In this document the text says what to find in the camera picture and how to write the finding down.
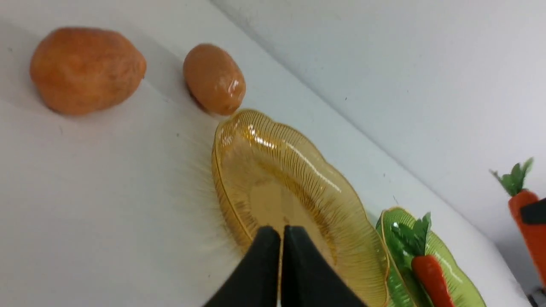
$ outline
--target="toy sweet potato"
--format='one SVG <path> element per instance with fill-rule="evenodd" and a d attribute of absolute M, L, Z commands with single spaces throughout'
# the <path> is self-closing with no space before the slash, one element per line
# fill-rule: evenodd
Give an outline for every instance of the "toy sweet potato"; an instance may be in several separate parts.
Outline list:
<path fill-rule="evenodd" d="M 120 104 L 138 88 L 146 59 L 121 34 L 63 27 L 34 51 L 30 75 L 44 103 L 66 115 L 85 115 Z"/>
<path fill-rule="evenodd" d="M 245 78 L 233 58 L 212 44 L 195 46 L 183 64 L 189 91 L 206 110 L 231 115 L 246 93 Z"/>

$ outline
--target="green plate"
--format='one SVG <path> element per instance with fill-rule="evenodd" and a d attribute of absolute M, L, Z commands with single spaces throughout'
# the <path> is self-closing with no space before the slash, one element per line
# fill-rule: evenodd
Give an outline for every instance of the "green plate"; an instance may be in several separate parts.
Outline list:
<path fill-rule="evenodd" d="M 411 272 L 412 257 L 391 231 L 392 227 L 399 224 L 412 227 L 415 221 L 416 219 L 410 213 L 400 207 L 383 211 L 377 221 L 377 232 L 390 251 L 391 270 L 387 284 L 391 296 L 389 307 L 432 307 L 424 289 Z M 486 307 L 475 285 L 457 266 L 444 242 L 432 231 L 426 239 L 426 253 L 434 254 L 440 260 L 455 306 Z"/>

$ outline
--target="amber glass plate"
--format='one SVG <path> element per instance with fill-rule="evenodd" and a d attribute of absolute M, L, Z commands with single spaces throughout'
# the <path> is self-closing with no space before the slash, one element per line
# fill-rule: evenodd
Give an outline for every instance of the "amber glass plate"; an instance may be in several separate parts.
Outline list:
<path fill-rule="evenodd" d="M 357 193 L 300 132 L 254 110 L 216 129 L 212 172 L 235 240 L 246 252 L 260 226 L 304 226 L 322 256 L 368 306 L 385 306 L 385 246 Z"/>

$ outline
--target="plate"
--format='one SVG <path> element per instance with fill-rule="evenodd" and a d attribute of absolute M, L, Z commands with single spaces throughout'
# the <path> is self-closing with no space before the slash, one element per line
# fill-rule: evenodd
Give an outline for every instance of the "plate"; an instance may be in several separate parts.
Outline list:
<path fill-rule="evenodd" d="M 297 130 L 255 110 L 220 123 L 212 173 L 221 210 L 243 252 L 260 226 L 304 226 L 324 259 L 371 307 L 385 306 L 388 261 L 349 182 Z"/>
<path fill-rule="evenodd" d="M 398 274 L 393 274 L 393 270 L 391 270 L 389 282 L 396 279 L 398 279 L 398 281 L 400 281 L 400 279 L 403 280 L 398 287 L 395 287 L 395 284 L 389 283 L 391 292 L 390 306 L 432 307 L 430 300 L 411 272 L 411 256 L 408 255 L 404 250 L 403 245 L 391 231 L 391 228 L 396 227 L 396 224 L 405 224 L 412 227 L 415 221 L 416 219 L 405 209 L 394 207 L 383 211 L 377 222 L 377 232 L 383 238 L 389 249 L 390 259 L 397 268 L 394 272 L 398 272 Z M 429 233 L 426 239 L 426 253 L 434 254 L 438 260 L 440 260 L 440 265 L 442 266 L 448 284 L 449 293 L 453 298 L 455 306 L 486 307 L 485 302 L 475 285 L 457 266 L 453 255 L 445 243 L 433 231 Z"/>

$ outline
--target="green carrot top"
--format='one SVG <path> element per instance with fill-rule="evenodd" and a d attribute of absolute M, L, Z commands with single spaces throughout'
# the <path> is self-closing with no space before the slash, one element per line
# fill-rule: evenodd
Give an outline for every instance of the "green carrot top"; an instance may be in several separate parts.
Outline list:
<path fill-rule="evenodd" d="M 431 226 L 430 212 L 428 212 L 422 219 L 417 219 L 413 227 L 398 224 L 397 227 L 393 227 L 393 233 L 412 256 L 425 256 L 426 236 Z"/>
<path fill-rule="evenodd" d="M 525 163 L 523 163 L 523 167 L 519 163 L 514 165 L 510 174 L 499 176 L 498 172 L 493 172 L 492 170 L 489 170 L 489 172 L 495 176 L 505 191 L 510 196 L 514 197 L 523 190 L 525 176 L 531 170 L 532 165 L 533 158 L 529 158 L 527 161 L 525 161 Z"/>

